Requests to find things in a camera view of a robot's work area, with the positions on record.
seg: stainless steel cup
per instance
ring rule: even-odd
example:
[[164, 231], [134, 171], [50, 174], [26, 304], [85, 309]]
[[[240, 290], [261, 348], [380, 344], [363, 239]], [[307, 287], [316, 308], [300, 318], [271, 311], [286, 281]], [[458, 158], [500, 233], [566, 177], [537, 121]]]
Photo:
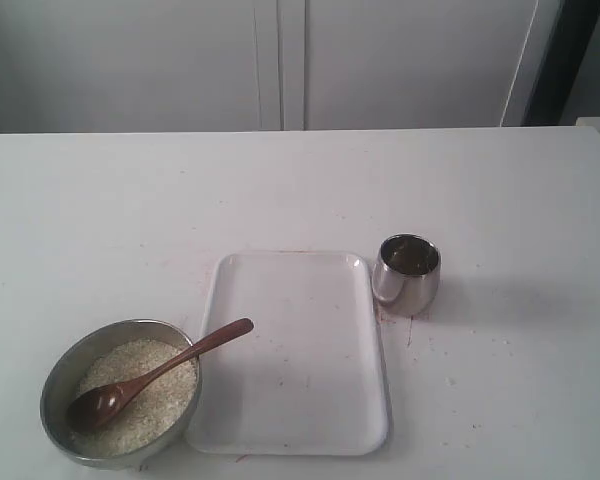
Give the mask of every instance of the stainless steel cup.
[[373, 295], [400, 314], [415, 315], [436, 296], [440, 264], [440, 251], [430, 241], [411, 234], [389, 237], [373, 268]]

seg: rice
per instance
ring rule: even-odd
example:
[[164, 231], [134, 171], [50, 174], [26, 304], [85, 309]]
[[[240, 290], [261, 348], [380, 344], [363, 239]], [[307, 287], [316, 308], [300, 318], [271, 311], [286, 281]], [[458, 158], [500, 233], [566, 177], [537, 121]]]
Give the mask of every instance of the rice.
[[[97, 359], [80, 381], [76, 398], [92, 388], [138, 377], [180, 353], [156, 340], [135, 340]], [[136, 450], [164, 433], [187, 408], [197, 384], [193, 362], [185, 362], [151, 383], [104, 428], [74, 433], [76, 450], [89, 457], [113, 457]]]

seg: rectangular tray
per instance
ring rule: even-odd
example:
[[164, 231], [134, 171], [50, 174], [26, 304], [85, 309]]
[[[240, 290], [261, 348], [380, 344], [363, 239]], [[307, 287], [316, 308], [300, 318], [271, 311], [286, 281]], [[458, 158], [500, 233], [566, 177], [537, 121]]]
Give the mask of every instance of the rectangular tray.
[[364, 260], [343, 252], [244, 252], [217, 265], [201, 336], [254, 330], [202, 357], [187, 441], [210, 453], [363, 455], [388, 422]]

